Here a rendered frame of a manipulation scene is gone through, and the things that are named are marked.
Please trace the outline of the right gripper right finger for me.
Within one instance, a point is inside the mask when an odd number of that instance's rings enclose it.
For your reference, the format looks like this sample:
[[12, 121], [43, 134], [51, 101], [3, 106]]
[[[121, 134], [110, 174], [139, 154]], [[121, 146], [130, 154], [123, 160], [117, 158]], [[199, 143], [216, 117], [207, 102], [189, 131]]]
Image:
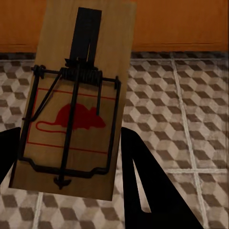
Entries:
[[[122, 127], [125, 229], [204, 229], [136, 131]], [[151, 213], [143, 212], [134, 163]]]

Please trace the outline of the mousetrap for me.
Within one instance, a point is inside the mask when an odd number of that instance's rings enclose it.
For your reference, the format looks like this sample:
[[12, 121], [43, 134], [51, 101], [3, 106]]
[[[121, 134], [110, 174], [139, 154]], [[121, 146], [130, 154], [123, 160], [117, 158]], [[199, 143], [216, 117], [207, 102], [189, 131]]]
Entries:
[[9, 188], [112, 201], [136, 9], [48, 0]]

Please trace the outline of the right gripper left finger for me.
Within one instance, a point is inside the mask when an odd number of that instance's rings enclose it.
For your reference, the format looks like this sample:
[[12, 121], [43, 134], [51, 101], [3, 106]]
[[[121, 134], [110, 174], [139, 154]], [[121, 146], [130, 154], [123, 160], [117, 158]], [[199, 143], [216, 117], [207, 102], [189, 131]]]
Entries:
[[0, 184], [17, 158], [21, 127], [0, 132]]

